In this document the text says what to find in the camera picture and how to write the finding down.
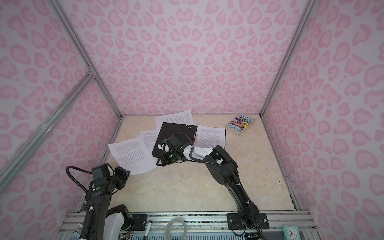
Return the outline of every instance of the pink patterned wall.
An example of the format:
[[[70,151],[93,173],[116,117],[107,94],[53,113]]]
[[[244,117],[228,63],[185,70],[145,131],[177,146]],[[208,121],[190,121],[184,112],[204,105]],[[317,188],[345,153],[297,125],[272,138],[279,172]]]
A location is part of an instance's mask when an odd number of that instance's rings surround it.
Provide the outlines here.
[[[63,0],[124,114],[258,113],[306,0]]]
[[[95,167],[115,124],[115,115],[91,82],[0,196],[0,238],[55,237],[65,215],[74,212],[84,194],[65,167]],[[89,183],[90,174],[71,172],[83,185]]]
[[[44,0],[0,2],[0,172],[85,75]]]
[[[384,239],[384,1],[322,0],[267,115],[322,239]]]

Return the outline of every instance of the beige table surface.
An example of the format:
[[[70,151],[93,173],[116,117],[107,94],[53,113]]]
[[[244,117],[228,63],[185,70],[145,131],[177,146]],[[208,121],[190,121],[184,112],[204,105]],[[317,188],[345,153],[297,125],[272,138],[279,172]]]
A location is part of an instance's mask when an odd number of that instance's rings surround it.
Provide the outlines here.
[[[195,124],[224,127],[237,115],[193,115]],[[226,133],[226,151],[236,161],[240,180],[260,210],[294,210],[259,115],[236,136]],[[116,142],[154,130],[154,116],[127,116]],[[107,163],[117,163],[110,154]],[[132,175],[113,195],[110,207],[125,204],[130,212],[231,211],[236,204],[225,186],[217,183],[205,164],[183,162]]]

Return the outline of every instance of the pink heart pattern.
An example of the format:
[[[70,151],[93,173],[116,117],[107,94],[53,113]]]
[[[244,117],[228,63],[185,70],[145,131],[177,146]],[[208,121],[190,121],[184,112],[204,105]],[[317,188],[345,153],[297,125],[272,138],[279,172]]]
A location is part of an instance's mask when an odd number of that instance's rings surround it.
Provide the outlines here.
[[[304,0],[113,3],[62,1],[124,114],[259,113],[305,6]],[[249,91],[237,91],[240,81]],[[217,101],[223,89],[235,92],[225,103]]]
[[[266,112],[322,239],[384,239],[383,7],[320,1]]]
[[[10,159],[87,70],[44,1],[1,9],[0,151]]]
[[[25,119],[30,113],[21,109],[16,109],[16,119]],[[75,210],[83,195],[66,176],[65,167],[75,165],[87,170],[95,167],[116,121],[117,117],[92,81],[0,196],[0,228],[7,229],[0,232],[0,238],[50,239],[56,235],[63,217]],[[87,130],[82,130],[82,123],[87,124]],[[4,154],[1,157],[4,166],[7,159]],[[75,176],[88,185],[90,175],[75,172]]]

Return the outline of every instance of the black clipboard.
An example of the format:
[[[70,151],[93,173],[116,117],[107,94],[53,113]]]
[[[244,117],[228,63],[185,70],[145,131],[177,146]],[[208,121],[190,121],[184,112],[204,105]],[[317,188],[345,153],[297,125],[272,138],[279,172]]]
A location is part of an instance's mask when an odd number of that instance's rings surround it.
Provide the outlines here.
[[[164,152],[163,150],[160,150],[157,145],[160,141],[163,141],[165,139],[168,139],[170,136],[177,132],[185,133],[192,141],[194,140],[195,134],[197,131],[196,125],[188,125],[188,124],[178,124],[178,123],[169,123],[169,122],[163,122],[163,125],[161,126],[159,135],[157,137],[155,147],[152,151],[153,157],[160,157]],[[184,135],[177,135],[177,138],[183,143],[189,142],[189,140]]]

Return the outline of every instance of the teal clock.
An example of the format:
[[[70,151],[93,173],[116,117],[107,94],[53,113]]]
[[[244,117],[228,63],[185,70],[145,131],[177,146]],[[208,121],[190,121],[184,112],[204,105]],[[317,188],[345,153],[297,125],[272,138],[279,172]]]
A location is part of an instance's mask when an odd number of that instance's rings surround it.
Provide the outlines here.
[[[283,226],[284,240],[301,240],[299,228],[296,226]]]

